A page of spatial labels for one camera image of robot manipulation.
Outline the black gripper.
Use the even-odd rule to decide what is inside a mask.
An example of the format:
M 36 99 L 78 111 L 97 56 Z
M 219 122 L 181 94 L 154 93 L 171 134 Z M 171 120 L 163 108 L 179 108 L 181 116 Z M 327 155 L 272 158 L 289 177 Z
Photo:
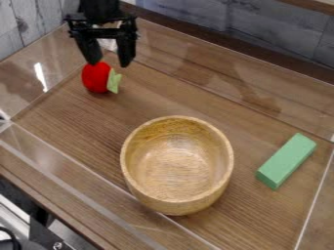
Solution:
M 82 13 L 65 16 L 69 36 L 74 38 L 88 64 L 97 64 L 102 54 L 96 39 L 116 39 L 120 67 L 126 67 L 136 57 L 136 16 L 117 13 L 106 20 L 89 20 Z

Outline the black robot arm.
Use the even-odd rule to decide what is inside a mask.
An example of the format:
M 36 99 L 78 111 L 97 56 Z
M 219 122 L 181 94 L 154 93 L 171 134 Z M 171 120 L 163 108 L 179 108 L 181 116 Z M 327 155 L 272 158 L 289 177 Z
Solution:
M 80 11 L 68 14 L 64 21 L 89 64 L 102 58 L 98 39 L 116 41 L 120 67 L 130 64 L 138 39 L 136 18 L 120 9 L 120 0 L 80 0 Z

